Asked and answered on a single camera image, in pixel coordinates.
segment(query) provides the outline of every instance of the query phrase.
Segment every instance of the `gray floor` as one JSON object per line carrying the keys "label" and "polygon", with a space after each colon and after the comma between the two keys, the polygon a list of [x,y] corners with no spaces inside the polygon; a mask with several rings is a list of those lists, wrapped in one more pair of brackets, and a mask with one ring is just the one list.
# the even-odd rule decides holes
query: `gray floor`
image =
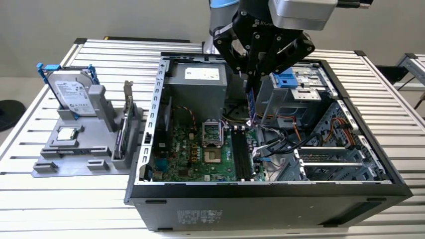
{"label": "gray floor", "polygon": [[[42,85],[41,78],[0,77],[0,101],[17,100],[28,107]],[[0,132],[0,145],[10,131]]]}

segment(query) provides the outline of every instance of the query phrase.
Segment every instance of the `hard drive label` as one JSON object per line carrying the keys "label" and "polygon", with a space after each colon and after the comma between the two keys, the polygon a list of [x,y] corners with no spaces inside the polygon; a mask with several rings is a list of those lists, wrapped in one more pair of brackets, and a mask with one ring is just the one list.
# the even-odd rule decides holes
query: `hard drive label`
{"label": "hard drive label", "polygon": [[54,81],[54,84],[69,110],[78,115],[94,114],[83,85],[77,81]]}

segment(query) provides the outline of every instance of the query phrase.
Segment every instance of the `black stand base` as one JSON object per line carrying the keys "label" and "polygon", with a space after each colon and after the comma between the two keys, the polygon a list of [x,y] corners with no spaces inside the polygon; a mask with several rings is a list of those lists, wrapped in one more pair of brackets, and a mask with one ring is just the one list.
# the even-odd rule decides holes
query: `black stand base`
{"label": "black stand base", "polygon": [[21,102],[13,100],[0,101],[0,132],[12,128],[25,112]]}

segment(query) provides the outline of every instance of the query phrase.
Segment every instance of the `metal slotted surface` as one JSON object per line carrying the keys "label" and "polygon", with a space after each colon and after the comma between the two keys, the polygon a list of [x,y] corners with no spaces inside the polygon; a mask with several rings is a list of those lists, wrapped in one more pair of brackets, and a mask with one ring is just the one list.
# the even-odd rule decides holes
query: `metal slotted surface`
{"label": "metal slotted surface", "polygon": [[[73,45],[62,64],[95,67],[114,106],[123,104],[123,81],[133,81],[134,101],[146,109],[159,51],[199,53],[201,45],[87,40]],[[334,69],[411,188],[410,199],[347,229],[151,233],[135,209],[122,203],[127,176],[32,178],[57,119],[57,102],[44,87],[0,147],[0,238],[425,238],[425,131],[418,119],[354,52],[317,50],[309,58],[327,60]]]}

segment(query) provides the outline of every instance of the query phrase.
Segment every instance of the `gray component holder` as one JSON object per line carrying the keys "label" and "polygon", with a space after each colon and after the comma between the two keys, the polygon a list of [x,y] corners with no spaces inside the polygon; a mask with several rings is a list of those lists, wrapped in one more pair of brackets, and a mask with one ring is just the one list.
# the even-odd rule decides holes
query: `gray component holder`
{"label": "gray component holder", "polygon": [[[73,117],[70,110],[57,110],[60,119],[33,166],[33,177],[65,177],[83,175],[127,174],[137,149],[142,109],[134,104],[126,153],[122,159],[113,158],[117,125],[123,118],[122,108],[111,108],[103,97],[105,88],[93,85],[89,98],[97,117]],[[56,140],[62,127],[74,128],[71,140]]]}

